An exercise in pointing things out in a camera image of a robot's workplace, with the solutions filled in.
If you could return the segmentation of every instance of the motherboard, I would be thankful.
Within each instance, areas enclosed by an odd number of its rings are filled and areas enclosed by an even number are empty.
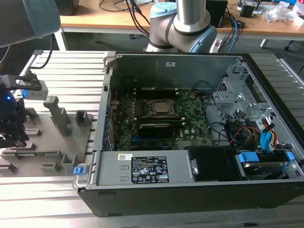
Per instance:
[[[193,91],[126,94],[112,102],[112,115],[115,151],[183,150],[213,144],[201,98]]]

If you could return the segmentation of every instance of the blue clip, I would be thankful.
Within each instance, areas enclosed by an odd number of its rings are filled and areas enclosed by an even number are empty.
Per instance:
[[[85,175],[86,174],[86,167],[75,167],[74,168],[74,175]]]
[[[287,152],[287,157],[288,157],[288,159],[290,160],[290,161],[292,161],[292,160],[294,160],[295,159],[295,156],[294,156],[294,154],[292,153],[292,152]]]
[[[262,132],[261,134],[261,139],[260,139],[260,144],[263,150],[266,150],[267,153],[271,153],[269,149],[269,145],[271,142],[271,133],[270,132]]]
[[[241,163],[243,162],[259,162],[259,158],[256,152],[242,152],[238,155],[239,160]]]

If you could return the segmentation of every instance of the barcode sticker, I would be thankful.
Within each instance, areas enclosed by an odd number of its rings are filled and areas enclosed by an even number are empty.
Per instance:
[[[118,155],[118,160],[131,160],[132,154],[131,153],[120,153]]]

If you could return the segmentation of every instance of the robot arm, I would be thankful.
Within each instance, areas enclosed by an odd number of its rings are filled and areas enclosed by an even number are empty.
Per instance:
[[[152,6],[148,52],[209,52],[217,31],[210,26],[206,0],[177,0]]]
[[[42,38],[60,29],[54,0],[0,0],[0,21],[3,22],[0,47]],[[15,99],[10,91],[39,91],[43,89],[41,83],[29,70],[22,77],[0,76],[0,148],[25,147],[25,141],[29,140],[23,126],[26,122],[24,101]]]

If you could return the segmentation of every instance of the table leg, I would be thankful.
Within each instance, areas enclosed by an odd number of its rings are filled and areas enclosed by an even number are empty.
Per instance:
[[[67,40],[65,37],[64,32],[62,31],[62,29],[60,29],[58,32],[55,32],[55,37],[56,37],[56,41],[59,47],[60,51],[67,51],[68,47],[67,47]]]
[[[262,43],[260,44],[260,47],[265,48],[267,43],[268,43],[268,39],[263,39]]]
[[[93,39],[95,43],[99,42],[99,33],[93,33]]]

